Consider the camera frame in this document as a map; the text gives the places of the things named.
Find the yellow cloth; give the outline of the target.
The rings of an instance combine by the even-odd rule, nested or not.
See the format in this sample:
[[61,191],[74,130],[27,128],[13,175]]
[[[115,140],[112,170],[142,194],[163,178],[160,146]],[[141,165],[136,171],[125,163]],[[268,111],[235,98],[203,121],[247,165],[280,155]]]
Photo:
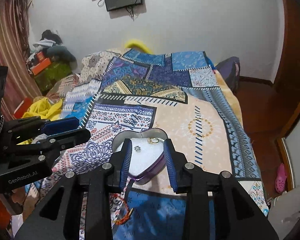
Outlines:
[[38,96],[34,99],[33,104],[23,114],[22,118],[39,116],[41,119],[55,121],[60,119],[63,99],[52,102],[49,98]]

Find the white suitcase with stickers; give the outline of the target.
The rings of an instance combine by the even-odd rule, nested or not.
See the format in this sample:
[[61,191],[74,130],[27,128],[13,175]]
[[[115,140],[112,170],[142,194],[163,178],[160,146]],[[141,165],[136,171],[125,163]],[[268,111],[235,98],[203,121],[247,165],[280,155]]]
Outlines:
[[300,239],[300,185],[274,199],[268,220],[279,239]]

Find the pink slipper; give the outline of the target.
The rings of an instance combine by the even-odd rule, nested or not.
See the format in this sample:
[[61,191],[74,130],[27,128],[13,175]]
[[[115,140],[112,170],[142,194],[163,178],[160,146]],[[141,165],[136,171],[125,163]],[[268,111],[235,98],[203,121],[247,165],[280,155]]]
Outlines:
[[277,176],[275,179],[275,190],[277,193],[283,193],[285,191],[287,180],[287,172],[285,165],[281,163],[277,169]]

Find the orange box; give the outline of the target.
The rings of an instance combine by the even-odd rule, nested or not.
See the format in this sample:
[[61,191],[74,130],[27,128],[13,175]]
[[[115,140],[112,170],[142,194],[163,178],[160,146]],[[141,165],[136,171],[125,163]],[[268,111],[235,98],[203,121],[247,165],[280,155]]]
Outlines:
[[47,68],[51,64],[51,61],[49,58],[45,58],[42,62],[38,63],[36,66],[31,68],[32,74],[37,75],[39,74],[42,70]]

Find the pile of clothes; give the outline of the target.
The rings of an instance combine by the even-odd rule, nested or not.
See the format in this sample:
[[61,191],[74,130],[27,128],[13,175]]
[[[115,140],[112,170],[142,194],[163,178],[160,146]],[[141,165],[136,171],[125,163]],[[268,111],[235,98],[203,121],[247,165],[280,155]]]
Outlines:
[[60,36],[50,29],[42,32],[41,39],[30,46],[30,55],[26,63],[39,62],[38,53],[42,53],[44,58],[54,58],[65,62],[77,62],[75,56],[63,45]]

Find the purple heart-shaped tin box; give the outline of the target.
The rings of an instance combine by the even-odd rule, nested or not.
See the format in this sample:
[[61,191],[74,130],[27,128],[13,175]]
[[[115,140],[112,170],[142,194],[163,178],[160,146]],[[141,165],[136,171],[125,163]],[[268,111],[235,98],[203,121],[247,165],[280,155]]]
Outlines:
[[125,139],[132,141],[129,176],[136,184],[144,185],[165,167],[163,151],[167,138],[166,132],[159,128],[143,132],[123,131],[115,136],[112,150],[121,150]]

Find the red striped curtain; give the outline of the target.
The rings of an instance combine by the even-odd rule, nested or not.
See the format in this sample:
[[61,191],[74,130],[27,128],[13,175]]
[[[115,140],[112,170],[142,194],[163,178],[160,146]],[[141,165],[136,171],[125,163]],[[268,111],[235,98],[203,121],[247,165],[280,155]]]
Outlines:
[[26,60],[30,55],[28,0],[0,0],[0,66],[8,67],[1,112],[13,119],[25,98],[41,92],[30,76]]

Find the blue patchwork bed cover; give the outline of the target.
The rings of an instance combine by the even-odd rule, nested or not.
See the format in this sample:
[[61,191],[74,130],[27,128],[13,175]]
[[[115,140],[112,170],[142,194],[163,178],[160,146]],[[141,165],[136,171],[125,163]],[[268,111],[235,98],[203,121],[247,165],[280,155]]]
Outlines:
[[26,187],[24,222],[68,170],[85,173],[108,161],[116,135],[159,128],[188,161],[204,171],[230,171],[264,215],[269,212],[238,100],[213,64],[195,51],[150,55],[106,50],[86,56],[78,81],[63,81],[46,95],[63,99],[60,118],[75,116],[90,140],[67,150],[52,175]]

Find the dark purple pillow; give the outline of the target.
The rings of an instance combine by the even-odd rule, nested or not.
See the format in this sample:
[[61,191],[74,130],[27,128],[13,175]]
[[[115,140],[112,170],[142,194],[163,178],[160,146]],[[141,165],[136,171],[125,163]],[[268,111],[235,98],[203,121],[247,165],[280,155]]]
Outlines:
[[225,83],[235,94],[238,90],[240,76],[240,61],[238,57],[230,57],[216,65],[216,69],[220,72]]

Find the yellow curved bed rail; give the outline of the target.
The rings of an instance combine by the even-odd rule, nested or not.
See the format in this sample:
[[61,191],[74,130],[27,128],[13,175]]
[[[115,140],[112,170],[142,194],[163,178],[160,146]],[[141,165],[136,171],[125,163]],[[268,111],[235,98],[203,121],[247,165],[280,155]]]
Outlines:
[[143,53],[153,54],[153,51],[149,49],[141,40],[130,39],[125,43],[125,48],[137,49]]

